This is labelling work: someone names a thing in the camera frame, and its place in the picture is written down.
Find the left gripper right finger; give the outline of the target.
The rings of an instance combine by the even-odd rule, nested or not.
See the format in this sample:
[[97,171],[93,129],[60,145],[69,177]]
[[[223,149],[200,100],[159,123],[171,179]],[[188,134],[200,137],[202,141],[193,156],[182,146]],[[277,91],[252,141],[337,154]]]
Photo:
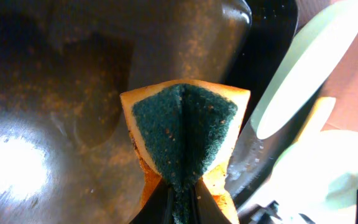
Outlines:
[[231,224],[201,179],[190,189],[190,223]]

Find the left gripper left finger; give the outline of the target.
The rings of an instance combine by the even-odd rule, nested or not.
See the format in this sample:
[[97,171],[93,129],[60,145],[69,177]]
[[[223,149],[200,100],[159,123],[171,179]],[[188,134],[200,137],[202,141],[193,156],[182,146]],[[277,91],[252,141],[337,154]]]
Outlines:
[[175,191],[161,180],[140,212],[129,224],[173,224]]

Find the light blue plate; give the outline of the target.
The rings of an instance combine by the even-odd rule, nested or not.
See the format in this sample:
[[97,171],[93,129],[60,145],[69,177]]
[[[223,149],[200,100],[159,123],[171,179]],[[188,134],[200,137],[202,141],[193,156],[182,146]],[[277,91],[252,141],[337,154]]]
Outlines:
[[358,189],[358,132],[321,131],[290,146],[269,179],[240,207],[279,204],[284,222],[301,213],[315,223],[355,223]]
[[357,33],[358,0],[345,0],[319,12],[296,34],[250,117],[258,139],[287,124],[328,78]]

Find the yellow green scrub sponge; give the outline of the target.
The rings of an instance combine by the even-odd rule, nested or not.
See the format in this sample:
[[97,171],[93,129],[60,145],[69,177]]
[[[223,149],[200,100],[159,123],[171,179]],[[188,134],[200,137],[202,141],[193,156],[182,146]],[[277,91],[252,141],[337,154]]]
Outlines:
[[120,95],[129,137],[144,172],[140,204],[158,184],[173,189],[175,223],[190,222],[190,190],[201,182],[226,223],[239,221],[224,188],[250,91],[201,80],[172,80]]

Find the yellow plate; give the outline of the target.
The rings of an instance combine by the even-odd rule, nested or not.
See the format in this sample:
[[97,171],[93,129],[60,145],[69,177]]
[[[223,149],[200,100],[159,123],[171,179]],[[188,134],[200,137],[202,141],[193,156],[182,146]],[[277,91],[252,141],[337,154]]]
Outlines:
[[308,139],[318,134],[331,115],[335,104],[335,97],[319,97],[314,103],[305,123],[301,127],[300,132],[294,139],[293,143]]

